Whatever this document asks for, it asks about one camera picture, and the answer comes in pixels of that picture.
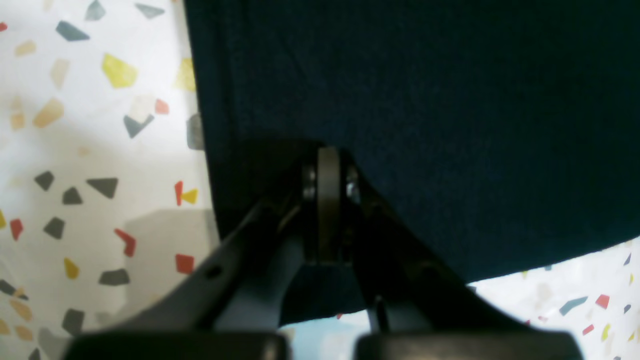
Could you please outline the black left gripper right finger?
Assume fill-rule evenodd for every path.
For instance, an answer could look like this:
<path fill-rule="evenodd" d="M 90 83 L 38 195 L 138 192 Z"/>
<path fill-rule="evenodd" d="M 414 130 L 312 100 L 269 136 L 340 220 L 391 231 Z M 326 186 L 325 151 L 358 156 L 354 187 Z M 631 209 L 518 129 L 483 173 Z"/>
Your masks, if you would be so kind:
<path fill-rule="evenodd" d="M 371 332 L 355 360 L 581 360 L 566 332 L 489 305 L 398 219 L 350 158 L 320 148 L 320 264 L 349 265 Z"/>

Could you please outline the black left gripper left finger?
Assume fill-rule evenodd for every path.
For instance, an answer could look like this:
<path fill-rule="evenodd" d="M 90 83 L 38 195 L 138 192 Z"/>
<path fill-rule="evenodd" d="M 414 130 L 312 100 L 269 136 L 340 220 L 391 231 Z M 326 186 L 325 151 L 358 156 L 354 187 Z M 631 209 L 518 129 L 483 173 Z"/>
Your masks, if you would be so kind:
<path fill-rule="evenodd" d="M 82 335 L 66 360 L 288 360 L 286 294 L 318 260 L 316 150 L 269 189 L 205 262 L 150 309 Z"/>

